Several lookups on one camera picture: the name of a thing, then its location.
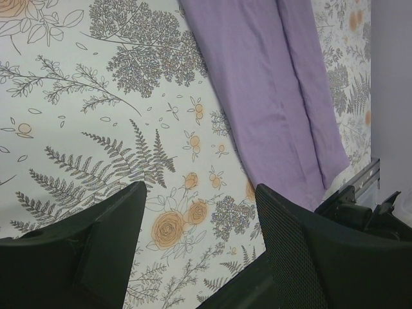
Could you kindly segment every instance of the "orange rose illustration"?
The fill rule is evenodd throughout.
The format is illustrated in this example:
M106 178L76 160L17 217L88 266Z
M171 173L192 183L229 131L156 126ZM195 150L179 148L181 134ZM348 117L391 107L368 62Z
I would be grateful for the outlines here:
M185 178L185 188L187 190L193 189L195 186L198 185L198 175L196 173L190 173Z
M349 27L353 32L358 28L358 19L356 12L352 12L349 16Z
M183 216L179 212L168 211L157 217L152 227L152 238L159 249L173 247L183 234Z
M255 189L253 188L252 182L250 180L246 184L246 195L250 201L255 201Z
M365 123L369 127L371 125L371 111L367 111L365 115Z
M183 220L190 224L201 223L207 215L207 205L204 201L198 201L191 205L189 210L183 215Z
M16 17L28 6L31 0L0 0L0 17Z

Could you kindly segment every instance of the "fern illustration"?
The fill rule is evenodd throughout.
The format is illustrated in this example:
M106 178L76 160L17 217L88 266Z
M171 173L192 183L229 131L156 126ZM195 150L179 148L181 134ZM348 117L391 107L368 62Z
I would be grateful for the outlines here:
M45 176L35 172L33 169L29 170L30 176L46 191L48 191L57 202L58 206L62 206L57 211L57 216L62 210L70 209L82 201L86 190L82 186L75 186L74 182L66 183L66 180L60 178L54 179L51 176Z
M90 37L117 44L107 69L118 88L148 98L162 77L185 86L194 81L195 71L207 77L192 32L179 31L173 14L152 11L147 3L139 2L95 0L90 6Z
M242 245L242 251L243 251L243 264L244 265L249 265L250 264L250 258L249 255L247 254L245 246Z
M220 263L220 265L223 265L227 269L229 269L232 276L235 276L238 273L240 273L242 268L243 268L243 264L239 263L238 261L222 262L222 263Z
M33 215L39 224L47 225L56 220L56 215L53 214L56 204L50 205L50 201L47 201L43 205L41 201L31 200L21 192L16 192L16 195L21 205Z
M84 100L82 112L87 113L89 109L94 110L97 106L107 104L115 106L123 103L131 107L139 115L140 112L131 104L108 91L109 82L103 76L97 77L97 70L88 68L83 64L77 64L73 75L66 75L60 69L60 63L44 58L42 55L37 56L36 61L41 63L41 69L47 72L46 75L36 75L32 72L22 74L19 66L11 66L9 62L1 64L0 62L0 84L12 80L15 87L10 88L7 92L12 97L27 97L32 93L34 86L43 88L44 82L53 83L52 90L44 90L45 99L53 105L59 103L63 94L83 93L93 91L99 96L92 95L89 99Z
M47 146L44 150L47 157L71 179L54 178L30 169L32 179L53 197L54 203L35 201L17 192L17 199L33 215L36 223L12 221L11 224L23 232L54 223L100 203L130 182L144 181L148 189L155 184L166 187L164 167L175 172L174 158L166 155L158 131L153 149L150 149L141 130L130 121L136 133L135 150L125 147L122 140L82 132L83 136L103 147L110 162L99 160L93 163L92 156L59 153Z
M81 155L74 159L74 156L71 154L66 159L65 154L60 155L58 151L55 151L49 146L46 147L45 151L50 160L53 160L55 164L59 164L59 168L66 169L65 172L71 172L70 176L76 176L77 180L82 180L81 184L83 184L87 190L95 191L108 185L108 181L115 174L114 171L108 174L111 164L105 165L99 171L100 166L104 162L103 160L98 161L90 169L92 156L88 157L82 164L83 156Z
M37 230L39 228L41 228L41 224L40 223L31 223L29 222L23 222L23 221L14 221L12 220L10 222L10 224L17 230L19 230L20 232L22 232L23 234L29 233L33 230Z
M155 302L163 279L159 275L163 274L166 268L165 265L155 262L152 267L147 267L140 277L136 279L131 277L126 290L126 299L137 306Z
M229 282L230 279L232 279L234 276L240 273L246 266L248 266L251 262L253 262L256 259L256 250L254 246L253 246L253 252L252 252L252 259L250 259L249 254L246 251L246 248L243 245L241 247L243 251L243 263L239 261L230 261L230 262L220 263L220 265L226 267L229 270L230 272L229 277L219 277L216 279L206 279L205 278L203 280L203 284L213 293L217 292L221 287L223 287L223 285ZM196 298L199 302L202 303L208 297L197 295Z
M196 295L196 299L199 301L199 303L203 303L206 301L210 296L203 296L203 295Z
M370 99L371 80L368 74L363 76L359 74L359 79L354 78L352 89L350 90L350 99L348 101L347 113L359 115L364 111L366 103Z
M262 229L260 227L260 222L256 222L253 231L250 233L250 240L258 238L259 235L262 235Z
M213 279L213 280L204 279L203 283L212 292L217 292L223 285L226 284L228 280L229 278L220 277L220 278Z

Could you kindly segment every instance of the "gray leaf illustration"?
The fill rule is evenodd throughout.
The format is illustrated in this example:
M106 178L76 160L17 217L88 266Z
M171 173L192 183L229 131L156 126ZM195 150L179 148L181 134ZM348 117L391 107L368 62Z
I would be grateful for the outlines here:
M62 30L56 28L56 27L51 27L50 28L50 35L53 37L56 41L62 41L64 37L64 33Z
M49 0L47 2L46 8L51 8L52 6L55 6L58 2L59 0Z
M21 157L17 160L17 162L23 162L23 161L25 161L27 158L28 158L28 155L25 154L24 156L21 156Z
M28 34L27 44L37 42L46 35L46 28L43 24L36 24Z
M63 21L63 26L71 28L79 24L83 19L84 11L76 10L72 13L69 13Z
M32 26L32 21L26 17L20 23L20 31L24 33L27 30L29 30L31 26Z
M78 48L80 48L81 50L88 50L87 47L85 47L83 44L76 42L76 45Z
M34 114L34 115L38 115L38 114L42 113L41 111L39 111L38 109L35 109L35 108L29 108L28 112L31 113L31 114Z
M10 153L10 151L6 147L3 147L3 146L0 146L0 151L2 153Z
M0 37L5 35L13 35L20 32L20 22L21 21L8 21L0 28Z

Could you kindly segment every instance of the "branch illustration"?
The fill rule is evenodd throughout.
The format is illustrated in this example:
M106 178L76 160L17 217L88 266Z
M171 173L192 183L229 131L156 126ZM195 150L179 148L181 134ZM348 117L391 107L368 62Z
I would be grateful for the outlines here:
M207 77L207 67L190 31L179 31L179 21L169 13L152 11L139 0L105 2L90 6L90 35L117 44L117 54L108 63L119 89L140 92L148 98L159 80L173 79L189 86L194 72Z
M9 62L3 65L0 62L0 84L4 84L7 80L13 80L15 88L7 90L7 92L12 93L12 97L27 97L33 91L34 86L42 88L44 81L50 80L53 82L53 90L44 90L43 93L46 95L45 99L53 105L59 102L60 96L64 93L69 95L70 93L94 91L100 95L93 95L88 100L84 100L82 112L87 113L89 109L94 110L98 105L106 103L109 106L123 103L127 104L141 116L134 106L107 90L109 82L103 76L98 79L97 70L77 64L75 69L77 73L65 75L60 69L59 62L46 59L42 55L39 55L36 61L39 61L41 69L47 72L45 76L38 76L32 72L28 72L28 75L23 75L20 73L19 66L10 66Z
M140 277L131 278L126 291L126 299L137 305L155 302L163 279L159 275L163 274L166 268L161 263L154 263L152 267L147 267Z
M196 275L194 276L193 274L199 271L206 271L209 268L209 264L207 264L207 261L210 258L214 258L218 255L221 255L223 253L224 248L225 244L222 242L215 245L214 248L209 247L201 257L200 262L196 265L193 265L192 260L190 259L183 268L183 276L179 279L176 277L172 277L172 279L166 285L166 294L161 298L161 300L164 302L162 309L168 309L176 304L184 302L185 299L181 295L174 298L172 297L185 286L189 284L195 285L198 282L198 278Z

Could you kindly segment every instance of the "curtain fold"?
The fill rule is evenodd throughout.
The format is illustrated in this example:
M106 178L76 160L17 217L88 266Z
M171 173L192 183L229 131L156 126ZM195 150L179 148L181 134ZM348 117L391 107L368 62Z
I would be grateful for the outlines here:
M316 209L349 161L310 0L181 3L252 183Z

